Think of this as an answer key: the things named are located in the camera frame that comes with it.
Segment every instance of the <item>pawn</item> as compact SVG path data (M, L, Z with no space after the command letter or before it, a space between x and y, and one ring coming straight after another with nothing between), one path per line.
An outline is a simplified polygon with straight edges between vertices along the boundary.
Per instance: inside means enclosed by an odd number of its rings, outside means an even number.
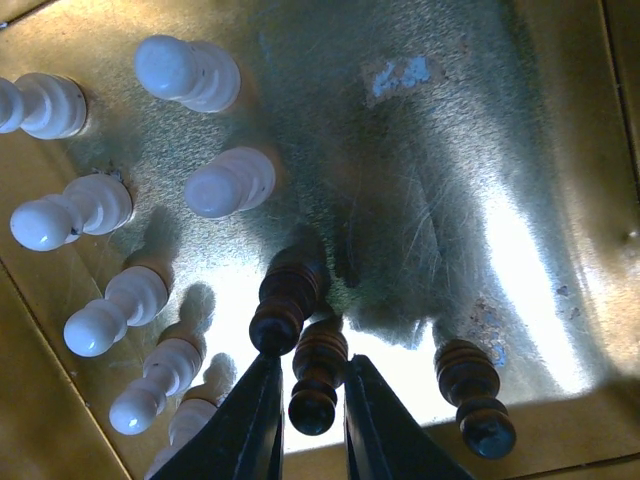
M496 399L500 377L474 344L453 340L436 354L440 393L458 408L456 421L467 447L477 456L499 459L516 443L506 407Z
M321 248L296 244L278 253L260 284L260 305L251 320L254 347L267 355L285 355L300 339L305 320L324 299L330 283Z
M146 267L131 267L111 279L104 299L74 313L64 340L76 355L95 357L122 339L127 327L151 322L167 304L169 292L160 276Z
M143 377L131 382L111 405L113 428L124 435L144 432L164 410L167 397L189 388L201 366L200 352L189 342L160 342L144 361Z
M229 53L208 42L153 35L138 46L134 69L151 95L196 112L226 110L240 92L238 65Z
M184 400L169 423L169 447L156 455L144 480L151 478L178 453L204 426L209 423L218 407L200 398Z
M66 138L80 131L87 104L71 80L28 73L15 83L0 78L0 133L22 128L42 140Z
M336 389L344 382L348 356L340 323L331 318L307 327L293 357L298 383L291 392L289 419L305 435L325 433L335 419Z
M46 252L80 235L103 235L131 217L131 196L114 177L102 173L72 181L62 195L20 205L11 216L14 238L30 250Z
M206 218L221 218L264 203L276 185L269 157L248 147L221 153L187 180L184 198L189 208Z

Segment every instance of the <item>black chess piece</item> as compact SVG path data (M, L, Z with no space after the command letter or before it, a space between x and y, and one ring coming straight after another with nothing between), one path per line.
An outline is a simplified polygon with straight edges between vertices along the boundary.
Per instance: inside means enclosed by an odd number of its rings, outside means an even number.
M249 326L253 345L268 355L293 350L330 278L321 243L298 243L278 253L260 285L260 305Z
M511 452L516 431L496 399L500 377L489 357L473 343L453 340L438 351L435 367L440 393L458 408L456 421L469 449L488 459Z
M339 317L310 325L293 357L298 383L291 392L289 419L305 435L325 433L335 419L336 389L344 382L348 355L341 326Z

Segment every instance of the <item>white pawn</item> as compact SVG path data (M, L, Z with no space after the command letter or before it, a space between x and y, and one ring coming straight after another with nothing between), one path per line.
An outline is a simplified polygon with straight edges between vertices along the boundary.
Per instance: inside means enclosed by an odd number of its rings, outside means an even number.
M111 279L104 299L93 300L64 326L64 341L83 357L103 354L122 339L127 326L151 322L167 304L169 292L160 276L146 267L131 267Z
M240 92L238 65L225 50L208 42L153 35L138 46L134 69L151 95L196 112L226 110Z
M20 205L11 216L11 233L24 247L55 250L81 234L103 235L131 217L131 196L110 175L80 177L62 195L47 195Z
M276 170L269 157L253 148L238 147L191 174L184 197L197 215L221 218L262 204L275 185Z
M28 73L14 83L0 78L0 133L22 128L43 140L75 135L87 104L80 88L57 75Z
M109 412L111 425L124 435L137 435L164 410L167 397L184 392L202 366L202 357L189 342L170 338L158 344L143 365L143 378L134 380L116 398Z
M169 423L169 444L156 455L144 480L150 480L158 471L178 453L218 411L213 403L200 398L183 401Z

